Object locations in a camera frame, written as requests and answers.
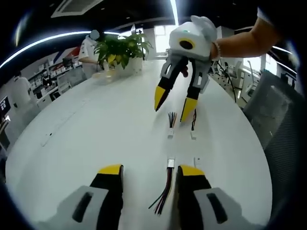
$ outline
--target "ceiling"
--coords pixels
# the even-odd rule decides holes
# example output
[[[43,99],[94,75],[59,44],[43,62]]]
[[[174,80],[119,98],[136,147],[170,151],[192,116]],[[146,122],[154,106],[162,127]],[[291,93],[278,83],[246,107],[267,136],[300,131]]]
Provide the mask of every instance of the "ceiling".
[[[52,35],[74,31],[116,31],[123,32],[138,22],[137,27],[152,28],[157,24],[174,24],[170,0],[104,0],[81,16],[51,18],[62,0],[5,1],[1,14],[2,36],[0,42],[0,63],[19,49]],[[254,24],[257,5],[246,0],[176,0],[179,23],[191,15],[207,16],[216,27],[223,25],[239,29]],[[159,21],[148,19],[159,18]],[[19,39],[15,34],[18,25]],[[4,83],[12,75],[34,61],[54,52],[80,45],[84,35],[58,38],[39,44],[18,56],[0,69],[0,82]]]

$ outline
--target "round table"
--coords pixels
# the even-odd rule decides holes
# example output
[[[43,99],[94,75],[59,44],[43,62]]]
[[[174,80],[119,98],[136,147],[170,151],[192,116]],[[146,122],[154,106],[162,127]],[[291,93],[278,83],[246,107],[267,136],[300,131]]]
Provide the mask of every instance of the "round table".
[[[168,112],[181,115],[190,77],[178,77],[158,112],[154,91],[165,61],[146,61],[141,74],[113,83],[89,79],[46,107],[8,156],[7,186],[31,221],[48,220],[57,206],[99,169],[124,165],[124,207],[119,229],[167,229],[173,192],[158,217],[148,206],[166,181],[167,158],[193,166],[199,158],[212,187],[238,202],[250,223],[265,225],[272,184],[260,142],[240,108],[213,80],[200,94],[195,132],[191,118],[176,121],[168,139]]]

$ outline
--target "ceiling light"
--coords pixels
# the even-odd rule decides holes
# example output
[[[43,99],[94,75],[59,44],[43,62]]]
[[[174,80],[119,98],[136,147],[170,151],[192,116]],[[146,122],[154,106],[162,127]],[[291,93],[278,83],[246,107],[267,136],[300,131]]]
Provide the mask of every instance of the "ceiling light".
[[[288,53],[288,54],[292,54],[290,51],[285,50],[285,49],[282,49],[282,48],[279,48],[279,47],[277,47],[277,46],[273,46],[273,48],[274,48],[274,49],[281,50],[281,51],[286,52],[286,53]]]
[[[24,48],[18,50],[16,53],[14,53],[12,56],[10,56],[8,59],[6,59],[1,65],[0,65],[0,69],[9,61],[13,60],[15,57],[17,57],[18,55],[20,55],[22,52],[26,51],[27,49],[34,47],[40,43],[55,39],[55,38],[59,38],[59,37],[65,37],[65,36],[69,36],[69,35],[82,35],[82,34],[90,34],[91,31],[78,31],[78,32],[70,32],[70,33],[65,33],[65,34],[58,34],[58,35],[54,35],[51,37],[47,37],[44,39],[41,39],[37,42],[34,42],[32,44],[29,44],[27,46],[25,46]],[[105,32],[105,34],[109,34],[109,35],[119,35],[119,33],[115,33],[115,32]]]
[[[282,63],[280,63],[280,62],[278,62],[278,61],[277,61],[276,63],[279,64],[279,65],[281,65],[281,66],[283,66],[283,67],[285,67],[286,69],[290,70],[291,72],[297,74],[293,69],[290,69],[289,67],[285,66],[284,64],[282,64]]]
[[[179,26],[178,12],[177,12],[177,6],[176,6],[176,0],[170,0],[170,1],[171,1],[172,9],[173,9],[173,15],[174,15],[174,19],[175,19],[175,25],[176,25],[176,26]]]

